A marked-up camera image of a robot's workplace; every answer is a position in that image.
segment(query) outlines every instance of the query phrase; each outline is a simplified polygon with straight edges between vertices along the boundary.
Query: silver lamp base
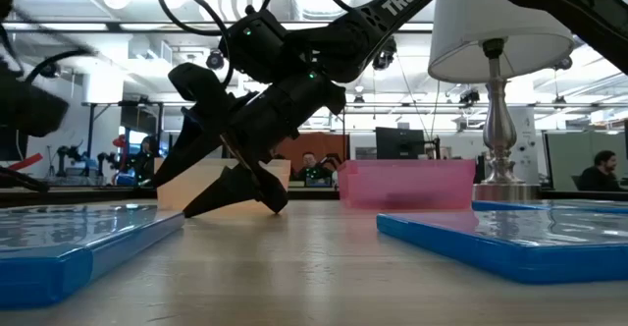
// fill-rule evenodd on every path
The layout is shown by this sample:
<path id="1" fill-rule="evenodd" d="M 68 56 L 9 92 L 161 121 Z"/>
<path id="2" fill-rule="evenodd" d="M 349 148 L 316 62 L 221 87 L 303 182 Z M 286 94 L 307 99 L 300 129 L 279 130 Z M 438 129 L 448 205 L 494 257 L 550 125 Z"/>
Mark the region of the silver lamp base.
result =
<path id="1" fill-rule="evenodd" d="M 478 184 L 473 187 L 474 200 L 526 202 L 541 198 L 541 187 L 526 184 Z"/>

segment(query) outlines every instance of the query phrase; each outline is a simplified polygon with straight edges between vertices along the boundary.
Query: table surface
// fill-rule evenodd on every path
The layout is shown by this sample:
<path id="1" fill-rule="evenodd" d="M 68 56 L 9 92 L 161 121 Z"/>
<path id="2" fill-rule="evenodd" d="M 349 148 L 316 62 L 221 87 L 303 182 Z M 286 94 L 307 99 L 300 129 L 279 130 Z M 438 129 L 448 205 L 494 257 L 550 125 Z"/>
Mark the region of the table surface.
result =
<path id="1" fill-rule="evenodd" d="M 525 286 L 378 234 L 375 213 L 294 201 L 188 220 L 69 300 L 8 325 L 625 325 L 628 282 Z"/>

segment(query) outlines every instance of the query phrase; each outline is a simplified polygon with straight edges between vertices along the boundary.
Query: table lamp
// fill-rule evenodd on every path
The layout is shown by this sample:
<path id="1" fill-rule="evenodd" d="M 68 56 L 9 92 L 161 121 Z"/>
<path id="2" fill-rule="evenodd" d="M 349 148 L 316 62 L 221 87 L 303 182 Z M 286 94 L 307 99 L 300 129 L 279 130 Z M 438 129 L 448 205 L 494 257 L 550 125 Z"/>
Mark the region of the table lamp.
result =
<path id="1" fill-rule="evenodd" d="M 444 82 L 485 83 L 489 93 L 484 144 L 492 172 L 475 187 L 476 199 L 522 200 L 538 192 L 512 173 L 517 134 L 505 86 L 510 78 L 555 65 L 573 46 L 569 29 L 547 12 L 506 0 L 437 0 L 428 73 Z"/>

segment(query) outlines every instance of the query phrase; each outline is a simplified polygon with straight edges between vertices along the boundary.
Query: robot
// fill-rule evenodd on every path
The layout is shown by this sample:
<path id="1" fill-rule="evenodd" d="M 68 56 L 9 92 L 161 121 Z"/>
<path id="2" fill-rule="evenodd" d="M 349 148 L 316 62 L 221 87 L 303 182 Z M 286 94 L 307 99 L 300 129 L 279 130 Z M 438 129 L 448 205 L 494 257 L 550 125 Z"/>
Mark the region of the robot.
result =
<path id="1" fill-rule="evenodd" d="M 185 31 L 198 30 L 180 22 L 159 0 L 169 18 Z M 211 7 L 203 6 L 221 29 L 220 50 L 230 67 L 258 82 L 269 83 L 261 92 L 240 98 L 225 92 L 233 73 L 222 83 L 215 74 L 193 64 L 181 64 L 169 73 L 180 95 L 195 101 L 182 109 L 181 136 L 153 178 L 166 184 L 219 145 L 237 159 L 222 176 L 184 209 L 186 217 L 222 206 L 255 199 L 279 213 L 288 203 L 279 180 L 260 162 L 271 160 L 269 150 L 285 137 L 299 136 L 297 128 L 319 108 L 334 114 L 345 105 L 344 88 L 334 82 L 351 82 L 381 53 L 394 32 L 433 0 L 373 0 L 348 7 L 326 27 L 287 31 L 268 11 L 270 0 L 226 29 Z M 628 6 L 621 0 L 509 0 L 521 7 L 544 10 L 577 33 L 624 73 L 628 73 Z M 500 54 L 499 44 L 487 50 Z"/>

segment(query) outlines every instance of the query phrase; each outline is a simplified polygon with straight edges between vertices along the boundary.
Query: white lampshade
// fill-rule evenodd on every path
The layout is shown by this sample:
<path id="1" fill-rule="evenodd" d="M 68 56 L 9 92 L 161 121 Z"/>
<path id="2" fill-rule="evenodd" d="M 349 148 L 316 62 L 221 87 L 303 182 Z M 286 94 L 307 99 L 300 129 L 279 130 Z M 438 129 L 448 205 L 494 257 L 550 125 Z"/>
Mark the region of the white lampshade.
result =
<path id="1" fill-rule="evenodd" d="M 509 79 L 550 67 L 567 57 L 574 40 L 547 12 L 507 0 L 437 0 L 428 73 L 444 82 L 489 80 L 482 42 L 504 38 L 501 76 Z"/>

